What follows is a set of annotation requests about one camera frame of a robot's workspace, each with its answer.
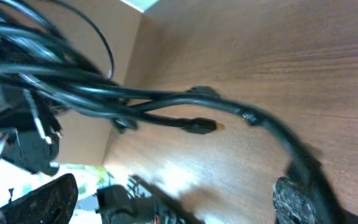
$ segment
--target black textured object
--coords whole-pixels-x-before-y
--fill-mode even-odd
[[[273,186],[273,205],[280,224],[321,223],[311,197],[286,177]]]
[[[65,174],[3,206],[1,211],[9,224],[67,224],[77,198],[74,175]]]

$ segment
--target cable connector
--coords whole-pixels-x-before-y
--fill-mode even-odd
[[[182,129],[193,134],[208,134],[217,129],[216,122],[207,118],[195,118],[189,120]]]
[[[60,132],[62,127],[49,108],[43,104],[39,96],[29,90],[23,90],[23,94],[30,106],[30,112],[39,136],[48,144],[52,144],[53,135],[62,138]]]
[[[27,170],[31,174],[43,172],[47,175],[55,175],[59,168],[51,166],[59,153],[60,139],[52,136],[49,144],[41,139],[38,130],[23,131],[10,134],[5,142],[5,147],[0,159]]]

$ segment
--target black cable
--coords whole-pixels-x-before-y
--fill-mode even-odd
[[[108,79],[112,79],[112,76],[114,73],[114,57],[112,56],[110,46],[109,46],[106,38],[102,34],[102,32],[99,30],[99,27],[97,27],[95,23],[93,23],[86,15],[84,15],[81,11],[79,11],[75,7],[73,7],[69,4],[66,4],[65,2],[59,1],[59,0],[49,0],[49,1],[53,2],[55,4],[58,4],[59,6],[65,8],[65,9],[68,9],[69,11],[74,12],[80,18],[82,18],[86,23],[88,23],[93,28],[93,30],[96,31],[96,33],[99,35],[99,38],[101,39],[101,41],[104,45],[104,48],[107,50],[107,54],[109,55],[110,71],[109,71]]]
[[[33,7],[28,5],[22,0],[0,0],[0,3],[3,3],[11,8],[18,10],[19,12],[25,14],[27,17],[31,18],[42,27],[46,28],[52,35],[55,37],[67,41],[66,38],[60,33],[48,19],[46,19],[41,13],[37,12]]]
[[[26,89],[36,93],[45,101],[54,102],[48,105],[51,110],[57,105],[87,116],[145,121],[182,128],[194,133],[210,132],[216,128],[215,123],[211,125],[211,121],[207,119],[168,118],[151,114],[149,111],[175,105],[198,105],[238,115],[251,126],[268,129],[284,145],[292,156],[302,181],[310,187],[310,193],[318,203],[318,212],[325,223],[343,221],[341,207],[317,160],[298,136],[271,114],[257,107],[224,100],[208,93],[177,93],[119,87],[117,83],[103,78],[96,66],[74,50],[55,26],[26,3],[18,0],[0,0],[0,2],[23,12],[50,32],[46,34],[16,24],[16,21],[7,21],[9,16],[0,11],[0,43],[9,42],[22,47],[27,50],[23,56],[32,57],[32,60],[25,61],[1,55],[1,58],[7,59],[0,61],[0,86]],[[77,9],[57,0],[51,2],[73,11],[97,31],[108,50],[112,71],[114,68],[112,53],[100,30]],[[54,60],[48,54],[54,54],[59,60]],[[125,103],[128,99],[150,101],[128,106]]]

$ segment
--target cable bundle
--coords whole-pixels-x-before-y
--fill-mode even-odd
[[[57,0],[51,2],[72,10],[97,31],[110,56],[112,75],[112,53],[98,28],[71,6]],[[45,110],[57,115],[70,109],[87,116],[112,119],[114,124],[124,128],[135,129],[137,127],[134,121],[143,121],[181,128],[190,133],[206,134],[216,129],[215,122],[210,119],[168,118],[150,111],[188,104],[236,114],[251,126],[268,129],[283,143],[295,161],[301,181],[305,186],[313,186],[310,188],[311,195],[321,205],[319,212],[322,217],[327,223],[342,221],[341,208],[319,168],[319,163],[298,137],[272,115],[254,106],[224,100],[208,87],[178,93],[118,86],[111,81],[111,75],[104,78],[86,57],[68,43],[55,26],[28,4],[21,0],[0,0],[0,3],[27,15],[47,31],[23,26],[0,10],[0,89],[5,95],[5,87],[22,94],[30,105],[35,125],[37,120],[41,123],[49,122],[46,120],[51,118],[50,114],[46,112],[42,115]],[[127,105],[128,100],[132,99],[148,101]],[[57,124],[50,126],[59,129]]]

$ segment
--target brown wooden surface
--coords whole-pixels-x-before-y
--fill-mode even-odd
[[[215,87],[291,126],[319,158],[344,208],[358,214],[358,1],[160,0],[142,18],[126,84]],[[105,164],[159,184],[208,223],[273,223],[272,185],[288,156],[266,131],[196,106],[205,136],[140,124],[112,136]]]

